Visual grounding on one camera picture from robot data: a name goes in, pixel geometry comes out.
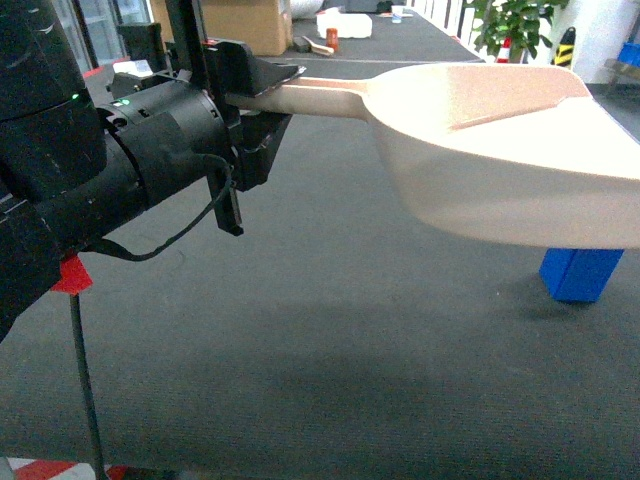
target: gray carpet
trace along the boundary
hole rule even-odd
[[[350,68],[322,73],[385,67]],[[152,249],[206,202],[199,182],[112,238]],[[536,273],[544,250],[406,214],[368,127],[352,120],[295,117],[271,179],[240,205],[241,238],[209,218],[143,264],[82,256],[109,463],[272,478],[638,478],[637,253],[597,304],[556,303]],[[6,455],[88,459],[67,304],[46,295],[0,345]]]
[[[448,35],[427,23],[414,13],[414,17],[404,18],[400,24],[392,24],[390,18],[370,15],[373,28],[371,38],[341,38],[340,49],[334,56],[337,60],[376,61],[423,61],[423,62],[469,62],[479,61],[465,47],[453,41]],[[318,35],[315,20],[300,20],[295,25],[296,36],[307,36],[312,41],[324,45]],[[313,53],[301,54],[289,51],[285,58],[321,59]]]

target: glass door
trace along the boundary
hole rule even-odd
[[[53,0],[53,8],[58,14],[58,19],[62,24],[64,33],[67,35],[67,40],[69,40],[80,71],[82,73],[88,72],[93,68],[91,54],[85,44],[71,0]]]
[[[122,23],[146,23],[149,11],[146,0],[118,0]]]
[[[124,57],[124,45],[116,32],[117,6],[110,0],[79,0],[99,65]]]

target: yellow and black striped post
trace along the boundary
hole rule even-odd
[[[559,67],[571,68],[571,61],[573,60],[573,48],[576,45],[576,29],[568,28],[564,35],[560,39],[560,44],[556,49],[556,54],[551,61],[551,65],[557,65]]]

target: cardboard box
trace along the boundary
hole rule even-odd
[[[291,44],[289,0],[202,0],[207,35],[240,40],[255,55],[281,55]],[[164,0],[151,0],[156,22],[162,24],[162,38],[172,38]]]

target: scoop handle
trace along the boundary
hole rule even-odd
[[[311,46],[311,51],[314,53],[317,53],[318,55],[324,55],[325,57],[330,57],[335,53],[335,51],[331,47],[325,47],[324,45],[319,45],[315,42],[312,42],[309,37],[302,37],[302,38],[304,38],[307,42],[309,42],[309,45]]]
[[[227,103],[244,110],[319,115],[365,120],[363,95],[368,80],[298,78],[255,98],[227,95]]]

